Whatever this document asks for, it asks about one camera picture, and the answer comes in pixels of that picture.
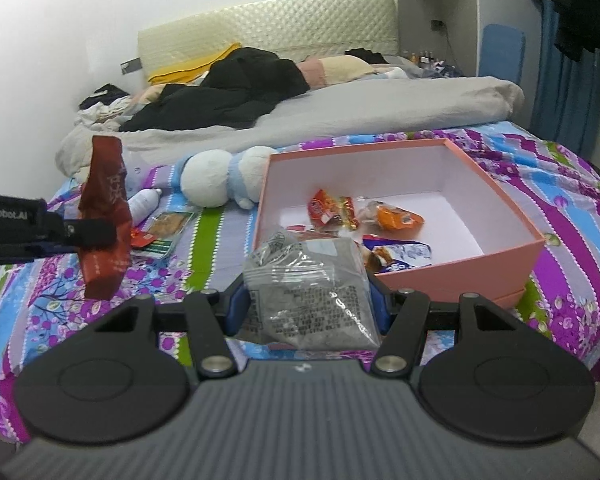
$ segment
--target curtain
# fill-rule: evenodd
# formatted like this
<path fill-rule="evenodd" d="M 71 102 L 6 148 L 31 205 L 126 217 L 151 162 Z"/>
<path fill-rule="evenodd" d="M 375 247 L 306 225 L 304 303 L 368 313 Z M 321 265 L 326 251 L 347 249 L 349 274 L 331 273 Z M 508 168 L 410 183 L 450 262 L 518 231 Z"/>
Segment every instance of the curtain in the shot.
<path fill-rule="evenodd" d="M 554 3 L 543 0 L 538 89 L 529 131 L 589 160 L 600 122 L 600 50 L 584 50 L 579 62 L 572 61 L 554 46 L 557 31 Z"/>

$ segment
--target cream headboard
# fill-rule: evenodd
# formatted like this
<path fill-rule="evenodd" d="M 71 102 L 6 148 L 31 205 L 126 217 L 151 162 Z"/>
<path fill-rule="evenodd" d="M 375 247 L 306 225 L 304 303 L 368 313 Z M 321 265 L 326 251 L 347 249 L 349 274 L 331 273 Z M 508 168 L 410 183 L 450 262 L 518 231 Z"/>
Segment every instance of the cream headboard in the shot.
<path fill-rule="evenodd" d="M 138 33 L 144 72 L 239 41 L 302 61 L 368 48 L 397 54 L 394 0 L 268 0 L 213 10 Z"/>

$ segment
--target open box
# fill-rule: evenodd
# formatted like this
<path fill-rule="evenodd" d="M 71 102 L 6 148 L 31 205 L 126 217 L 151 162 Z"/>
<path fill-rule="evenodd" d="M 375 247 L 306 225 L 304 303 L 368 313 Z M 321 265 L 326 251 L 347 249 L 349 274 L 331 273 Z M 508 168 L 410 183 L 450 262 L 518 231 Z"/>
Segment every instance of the open box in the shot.
<path fill-rule="evenodd" d="M 271 155 L 254 248 L 280 226 L 309 225 L 307 203 L 319 189 L 423 216 L 410 239 L 431 246 L 432 265 L 378 278 L 433 301 L 478 292 L 503 308 L 516 306 L 544 245 L 538 229 L 467 154 L 449 140 L 432 139 Z M 360 234 L 352 237 L 359 241 Z"/>

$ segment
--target gray blanket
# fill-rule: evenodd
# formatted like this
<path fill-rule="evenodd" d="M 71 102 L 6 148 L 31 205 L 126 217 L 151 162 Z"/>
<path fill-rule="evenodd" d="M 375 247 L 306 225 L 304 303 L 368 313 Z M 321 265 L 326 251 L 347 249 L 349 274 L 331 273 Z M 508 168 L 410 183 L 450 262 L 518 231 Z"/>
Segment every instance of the gray blanket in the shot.
<path fill-rule="evenodd" d="M 91 137 L 114 135 L 148 163 L 173 164 L 186 155 L 252 146 L 280 148 L 306 140 L 351 134 L 382 134 L 490 123 L 510 118 L 523 103 L 522 90 L 493 77 L 353 81 L 308 92 L 280 103 L 253 128 L 211 126 L 167 132 L 116 131 L 114 121 L 76 126 L 61 142 L 56 166 L 72 176 L 91 161 Z"/>

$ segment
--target plush toy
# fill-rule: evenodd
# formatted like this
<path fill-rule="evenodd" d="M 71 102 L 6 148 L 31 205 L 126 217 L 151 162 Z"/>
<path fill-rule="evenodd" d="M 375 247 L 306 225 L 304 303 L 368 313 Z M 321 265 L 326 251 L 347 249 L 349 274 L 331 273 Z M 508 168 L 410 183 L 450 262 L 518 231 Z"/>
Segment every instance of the plush toy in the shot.
<path fill-rule="evenodd" d="M 230 198 L 242 209 L 252 209 L 260 200 L 262 179 L 269 155 L 267 146 L 254 146 L 232 155 L 225 150 L 208 150 L 184 162 L 180 189 L 200 207 L 219 207 Z"/>

